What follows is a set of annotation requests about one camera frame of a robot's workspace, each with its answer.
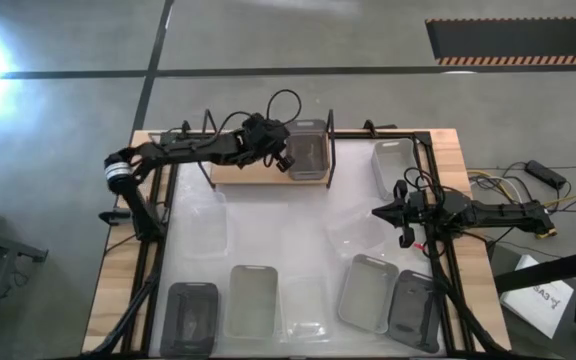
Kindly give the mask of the dark smoky plastic basket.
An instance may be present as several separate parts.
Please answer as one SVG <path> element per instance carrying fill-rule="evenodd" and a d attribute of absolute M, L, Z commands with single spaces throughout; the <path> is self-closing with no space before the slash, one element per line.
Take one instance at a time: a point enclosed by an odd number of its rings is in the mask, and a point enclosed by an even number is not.
<path fill-rule="evenodd" d="M 322 179 L 329 168 L 327 123 L 319 119 L 296 120 L 287 129 L 287 154 L 294 159 L 289 177 L 294 181 Z"/>
<path fill-rule="evenodd" d="M 168 291 L 160 355 L 172 359 L 205 359 L 214 349 L 219 317 L 219 291 L 208 282 L 178 282 Z"/>
<path fill-rule="evenodd" d="M 440 317 L 436 298 L 430 277 L 402 271 L 394 288 L 386 335 L 422 352 L 437 353 Z"/>

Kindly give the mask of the black side bracket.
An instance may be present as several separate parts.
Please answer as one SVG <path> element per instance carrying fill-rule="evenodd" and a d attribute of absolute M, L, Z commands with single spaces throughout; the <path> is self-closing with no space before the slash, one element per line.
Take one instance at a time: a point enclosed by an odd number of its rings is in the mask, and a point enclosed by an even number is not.
<path fill-rule="evenodd" d="M 109 226 L 117 226 L 132 221 L 132 213 L 128 209 L 114 209 L 98 214 L 100 220 Z"/>

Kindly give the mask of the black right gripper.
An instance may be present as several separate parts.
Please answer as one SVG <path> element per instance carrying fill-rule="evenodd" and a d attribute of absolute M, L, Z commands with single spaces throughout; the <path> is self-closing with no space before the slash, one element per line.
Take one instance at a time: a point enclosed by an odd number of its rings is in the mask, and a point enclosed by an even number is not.
<path fill-rule="evenodd" d="M 438 237 L 438 227 L 434 223 L 434 208 L 427 203 L 423 191 L 409 192 L 407 182 L 398 180 L 393 188 L 393 196 L 392 202 L 374 208 L 372 213 L 402 230 L 399 236 L 401 248 L 409 248 L 415 242 L 412 224 L 422 225 L 433 238 Z"/>

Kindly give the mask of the white glossy table sheet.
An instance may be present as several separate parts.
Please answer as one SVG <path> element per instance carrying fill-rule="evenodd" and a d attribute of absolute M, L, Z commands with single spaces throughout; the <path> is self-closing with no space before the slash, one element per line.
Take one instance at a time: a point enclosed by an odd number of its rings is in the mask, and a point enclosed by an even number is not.
<path fill-rule="evenodd" d="M 382 205 L 371 165 L 374 140 L 340 140 L 336 144 L 336 169 L 325 185 L 215 185 L 200 167 L 184 165 L 176 181 L 172 219 L 165 246 L 159 285 L 151 356 L 159 356 L 168 291 L 178 282 L 208 282 L 219 291 L 219 317 L 215 347 L 217 357 L 410 357 L 415 349 L 390 339 L 386 332 L 363 331 L 343 322 L 337 313 L 346 273 L 353 257 L 341 258 L 329 243 L 325 225 L 333 215 L 347 210 Z M 225 256 L 187 258 L 182 250 L 180 226 L 182 200 L 192 195 L 220 192 L 228 212 L 229 246 Z M 387 229 L 384 244 L 365 254 L 404 270 L 428 274 L 430 265 L 420 249 L 403 249 L 400 232 L 379 219 Z M 232 338 L 224 332 L 230 273 L 236 265 L 274 267 L 278 272 L 278 307 L 273 337 L 261 340 Z M 321 343 L 291 343 L 283 324 L 282 287 L 288 278 L 321 277 L 327 287 L 331 337 Z"/>

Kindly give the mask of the black hazard-striped floor mat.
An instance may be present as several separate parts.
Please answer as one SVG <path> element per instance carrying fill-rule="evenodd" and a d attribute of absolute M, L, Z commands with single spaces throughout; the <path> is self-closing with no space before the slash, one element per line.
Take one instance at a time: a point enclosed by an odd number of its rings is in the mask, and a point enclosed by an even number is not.
<path fill-rule="evenodd" d="M 576 17 L 428 19 L 442 66 L 576 65 Z"/>

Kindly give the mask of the black power adapter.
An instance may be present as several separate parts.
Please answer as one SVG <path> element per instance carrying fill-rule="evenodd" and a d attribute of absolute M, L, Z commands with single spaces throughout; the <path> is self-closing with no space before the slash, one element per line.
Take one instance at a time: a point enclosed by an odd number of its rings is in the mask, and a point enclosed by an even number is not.
<path fill-rule="evenodd" d="M 535 160 L 528 161 L 524 171 L 555 190 L 561 190 L 567 183 L 565 177 Z"/>

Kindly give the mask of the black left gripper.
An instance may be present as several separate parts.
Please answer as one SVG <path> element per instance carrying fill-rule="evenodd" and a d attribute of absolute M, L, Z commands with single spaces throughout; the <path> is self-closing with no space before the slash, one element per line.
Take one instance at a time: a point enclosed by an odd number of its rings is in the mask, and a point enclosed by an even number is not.
<path fill-rule="evenodd" d="M 280 121 L 269 120 L 254 113 L 242 123 L 241 130 L 243 153 L 240 155 L 240 167 L 259 160 L 270 167 L 272 161 L 275 161 L 276 167 L 284 173 L 295 164 L 292 155 L 284 155 L 291 133 Z"/>

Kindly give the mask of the white plastic basket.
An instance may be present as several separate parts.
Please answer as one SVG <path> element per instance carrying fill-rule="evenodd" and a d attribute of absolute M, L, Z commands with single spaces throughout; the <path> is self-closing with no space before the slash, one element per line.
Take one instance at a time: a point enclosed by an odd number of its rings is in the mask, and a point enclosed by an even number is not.
<path fill-rule="evenodd" d="M 408 138 L 377 142 L 373 148 L 371 165 L 380 197 L 392 201 L 396 182 L 404 179 L 407 168 L 418 165 L 415 143 Z"/>
<path fill-rule="evenodd" d="M 261 340 L 274 336 L 278 307 L 278 272 L 274 267 L 236 265 L 229 280 L 224 332 L 232 338 Z"/>
<path fill-rule="evenodd" d="M 363 331 L 384 334 L 399 269 L 392 263 L 355 255 L 346 273 L 339 305 L 339 318 Z"/>

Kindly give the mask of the black aluminium table frame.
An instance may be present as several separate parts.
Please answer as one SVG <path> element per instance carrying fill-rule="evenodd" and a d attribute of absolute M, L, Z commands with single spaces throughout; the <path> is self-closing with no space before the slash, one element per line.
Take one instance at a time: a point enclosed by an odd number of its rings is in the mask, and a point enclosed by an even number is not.
<path fill-rule="evenodd" d="M 183 136 L 181 134 L 181 128 L 175 128 L 161 133 L 159 140 L 150 142 L 164 144 L 172 140 L 183 140 L 185 138 L 203 139 L 212 136 L 217 131 L 218 130 L 215 130 L 212 133 L 193 133 L 189 131 L 185 136 Z M 447 187 L 442 182 L 436 158 L 436 147 L 439 143 L 439 135 L 440 133 L 437 130 L 380 129 L 376 132 L 370 132 L 363 128 L 351 130 L 335 129 L 335 148 L 336 143 L 339 140 L 411 139 L 415 143 L 415 155 L 418 162 L 418 165 L 413 169 L 418 173 L 419 177 L 427 180 L 428 184 L 426 188 L 428 191 L 433 193 L 435 197 L 436 192 L 432 189 L 434 186 Z M 167 165 L 164 167 L 169 167 L 171 170 L 175 170 L 179 165 L 181 164 Z M 147 177 L 160 177 L 164 167 L 151 171 Z M 155 198 L 144 198 L 144 200 L 147 204 L 152 205 L 156 211 Z M 164 252 L 163 245 L 165 243 L 165 236 L 168 227 L 161 220 L 160 223 L 164 229 L 164 237 L 162 239 L 157 242 L 142 242 L 137 239 L 144 247 L 148 247 L 152 243 L 158 245 L 155 263 L 151 272 L 145 273 L 143 270 L 137 271 L 137 278 L 133 282 L 134 288 L 131 293 L 128 307 L 119 318 L 116 326 L 96 348 L 81 353 L 77 356 L 76 360 L 137 360 L 145 357 L 146 351 L 144 349 L 133 351 L 130 347 L 132 344 L 133 325 L 137 318 L 138 311 L 142 307 L 144 301 L 150 299 L 155 293 L 161 278 L 162 257 Z M 467 238 L 475 239 L 477 237 L 476 234 L 473 233 L 472 229 L 470 229 L 468 232 L 455 239 L 442 241 L 438 237 L 433 238 L 427 231 L 426 233 L 430 238 L 427 248 L 431 255 L 430 263 L 432 275 L 443 285 L 444 299 L 453 304 L 461 321 L 460 329 L 462 331 L 464 346 L 461 349 L 451 348 L 449 351 L 450 354 L 457 355 L 463 353 L 468 356 L 473 356 L 476 353 L 474 349 L 476 345 L 481 346 L 481 352 L 484 355 L 499 355 L 506 352 L 506 347 L 495 341 L 494 337 L 485 330 L 484 326 L 470 309 L 469 301 L 463 291 L 461 274 L 457 268 L 457 242 Z"/>

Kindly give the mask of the white printed paper sheet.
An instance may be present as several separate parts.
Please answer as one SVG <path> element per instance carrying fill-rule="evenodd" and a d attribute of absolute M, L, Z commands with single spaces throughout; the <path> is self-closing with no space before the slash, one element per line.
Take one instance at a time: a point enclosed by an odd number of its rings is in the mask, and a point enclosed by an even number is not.
<path fill-rule="evenodd" d="M 571 286 L 557 280 L 504 292 L 500 302 L 543 335 L 553 339 L 573 293 Z"/>

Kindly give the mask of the black metal beam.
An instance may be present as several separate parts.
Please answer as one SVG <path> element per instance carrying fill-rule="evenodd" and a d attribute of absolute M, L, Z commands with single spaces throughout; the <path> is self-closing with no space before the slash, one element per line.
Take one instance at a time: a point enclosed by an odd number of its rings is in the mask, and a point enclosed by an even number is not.
<path fill-rule="evenodd" d="M 494 277 L 498 293 L 576 278 L 576 254 Z"/>

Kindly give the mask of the wooden shelf with black frame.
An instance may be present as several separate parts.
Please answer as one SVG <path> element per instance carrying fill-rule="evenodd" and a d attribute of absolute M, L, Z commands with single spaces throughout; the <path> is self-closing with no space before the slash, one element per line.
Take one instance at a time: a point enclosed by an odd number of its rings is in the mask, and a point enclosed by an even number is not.
<path fill-rule="evenodd" d="M 246 166 L 243 169 L 231 166 L 213 165 L 208 179 L 215 185 L 325 185 L 330 187 L 336 167 L 335 123 L 334 112 L 328 111 L 326 140 L 328 143 L 329 168 L 320 180 L 294 181 L 288 175 L 288 170 L 280 172 L 276 165 L 266 167 L 261 161 Z"/>

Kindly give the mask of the clear plastic basket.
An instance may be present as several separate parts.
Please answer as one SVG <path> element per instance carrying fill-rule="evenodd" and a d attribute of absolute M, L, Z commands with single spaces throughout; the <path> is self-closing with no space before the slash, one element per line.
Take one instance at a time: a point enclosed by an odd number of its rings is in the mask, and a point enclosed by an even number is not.
<path fill-rule="evenodd" d="M 288 278 L 282 287 L 283 324 L 291 343 L 321 343 L 331 337 L 327 287 L 321 277 Z"/>
<path fill-rule="evenodd" d="M 337 213 L 326 221 L 324 229 L 332 248 L 344 259 L 371 252 L 387 238 L 387 229 L 370 209 Z"/>
<path fill-rule="evenodd" d="M 209 192 L 182 200 L 182 250 L 187 258 L 216 258 L 228 251 L 228 212 L 225 195 Z"/>

